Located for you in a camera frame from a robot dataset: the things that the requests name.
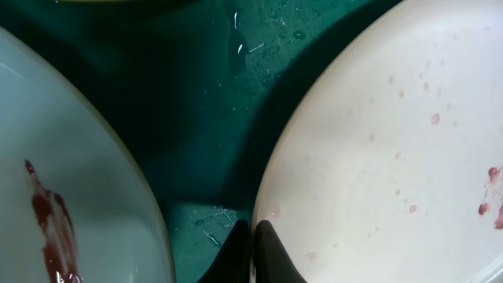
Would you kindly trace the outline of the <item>white plate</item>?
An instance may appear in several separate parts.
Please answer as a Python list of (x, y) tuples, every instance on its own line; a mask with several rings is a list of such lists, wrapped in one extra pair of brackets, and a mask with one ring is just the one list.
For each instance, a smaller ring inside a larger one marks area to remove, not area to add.
[(309, 282), (502, 279), (502, 0), (404, 1), (325, 69), (266, 166)]

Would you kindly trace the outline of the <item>light blue plate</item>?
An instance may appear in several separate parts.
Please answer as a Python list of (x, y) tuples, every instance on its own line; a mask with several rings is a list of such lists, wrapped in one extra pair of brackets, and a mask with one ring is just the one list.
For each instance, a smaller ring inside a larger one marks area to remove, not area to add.
[(172, 282), (169, 238), (139, 166), (98, 110), (51, 64), (1, 33), (1, 279)]

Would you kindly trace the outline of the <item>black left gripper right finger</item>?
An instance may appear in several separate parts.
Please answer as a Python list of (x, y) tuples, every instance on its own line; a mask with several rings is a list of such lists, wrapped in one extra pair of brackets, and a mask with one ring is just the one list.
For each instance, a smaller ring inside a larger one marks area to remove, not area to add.
[(256, 283), (307, 283), (268, 220), (257, 224), (253, 247)]

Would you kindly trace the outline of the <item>blue plastic tray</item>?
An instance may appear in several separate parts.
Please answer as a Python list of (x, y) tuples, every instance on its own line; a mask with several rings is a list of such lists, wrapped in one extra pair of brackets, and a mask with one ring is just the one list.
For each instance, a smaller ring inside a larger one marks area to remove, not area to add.
[(195, 282), (238, 219), (296, 106), (394, 6), (384, 0), (1, 0), (1, 25), (120, 136), (166, 221), (176, 278)]

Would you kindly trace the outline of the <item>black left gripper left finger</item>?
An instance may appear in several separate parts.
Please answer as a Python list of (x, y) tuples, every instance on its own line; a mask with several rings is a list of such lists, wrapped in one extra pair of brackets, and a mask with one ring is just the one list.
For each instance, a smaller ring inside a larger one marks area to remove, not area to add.
[(198, 283), (248, 283), (249, 277), (250, 228), (247, 221), (240, 219)]

